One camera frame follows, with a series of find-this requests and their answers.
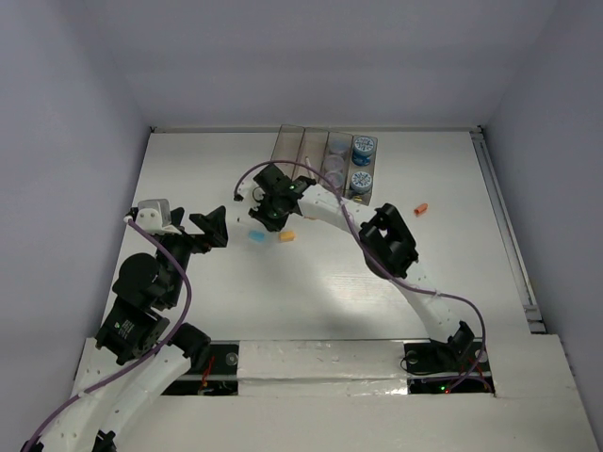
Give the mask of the paperclip jar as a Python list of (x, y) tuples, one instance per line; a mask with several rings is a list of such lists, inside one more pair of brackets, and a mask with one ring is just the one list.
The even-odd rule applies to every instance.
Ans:
[(341, 189), (345, 183), (345, 178), (340, 171), (328, 171), (325, 179), (334, 187), (335, 190)]
[(329, 154), (323, 162), (323, 167), (326, 172), (340, 171), (342, 172), (345, 166), (345, 160), (336, 154)]

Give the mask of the blue paint jar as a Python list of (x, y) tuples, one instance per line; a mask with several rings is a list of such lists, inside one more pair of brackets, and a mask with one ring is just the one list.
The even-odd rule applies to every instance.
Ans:
[(375, 137), (356, 136), (352, 141), (351, 161), (359, 167), (368, 166), (377, 150)]
[(358, 170), (351, 175), (349, 183), (351, 197), (362, 197), (370, 194), (372, 187), (373, 177), (369, 172)]

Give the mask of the orange highlighter cap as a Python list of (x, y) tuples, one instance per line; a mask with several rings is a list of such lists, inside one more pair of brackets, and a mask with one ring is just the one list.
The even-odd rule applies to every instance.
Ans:
[(414, 209), (415, 216), (420, 217), (420, 216), (424, 215), (427, 212), (428, 208), (429, 208), (429, 205), (427, 203), (421, 203), (419, 206), (417, 206)]

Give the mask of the red whiteboard marker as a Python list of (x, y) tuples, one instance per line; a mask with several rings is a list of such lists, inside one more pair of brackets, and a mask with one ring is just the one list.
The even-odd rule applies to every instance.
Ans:
[(314, 169), (311, 165), (311, 161), (308, 156), (306, 156), (304, 158), (304, 164), (307, 167), (306, 171), (307, 171), (308, 177), (310, 177), (312, 180), (316, 181), (316, 174), (314, 172)]

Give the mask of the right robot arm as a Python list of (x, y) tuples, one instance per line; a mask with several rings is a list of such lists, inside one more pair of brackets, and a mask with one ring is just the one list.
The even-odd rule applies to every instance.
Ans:
[(475, 334), (449, 303), (456, 296), (438, 291), (419, 263), (416, 240), (391, 203), (370, 208), (342, 198), (328, 180), (291, 179), (279, 161), (256, 165), (253, 177), (263, 196), (249, 215), (271, 232), (283, 230), (292, 215), (322, 221), (349, 233), (361, 248), (365, 263), (377, 277), (394, 285), (421, 320), (439, 372), (463, 365)]

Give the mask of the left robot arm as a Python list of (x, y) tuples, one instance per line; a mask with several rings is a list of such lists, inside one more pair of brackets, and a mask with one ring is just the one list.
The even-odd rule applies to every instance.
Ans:
[(155, 253), (123, 261), (112, 286), (116, 298), (82, 356), (70, 398), (42, 422), (25, 451), (117, 451), (172, 383), (210, 363), (210, 337), (187, 323), (185, 312), (175, 323), (162, 313), (180, 299), (189, 310), (187, 264), (194, 254), (226, 246), (226, 210), (188, 215), (198, 234), (185, 231), (185, 215), (165, 199), (139, 202), (126, 214), (126, 225)]

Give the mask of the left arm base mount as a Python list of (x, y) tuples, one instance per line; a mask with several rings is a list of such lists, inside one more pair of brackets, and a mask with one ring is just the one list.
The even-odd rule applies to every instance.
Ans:
[(186, 372), (163, 396), (236, 396), (238, 394), (239, 342), (217, 342), (206, 364)]

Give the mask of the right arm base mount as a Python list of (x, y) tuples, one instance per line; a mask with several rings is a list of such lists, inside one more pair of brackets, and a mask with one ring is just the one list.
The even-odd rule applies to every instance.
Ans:
[(432, 340), (404, 345), (399, 366), (410, 395), (494, 394), (490, 364), (482, 341), (461, 321), (446, 343)]

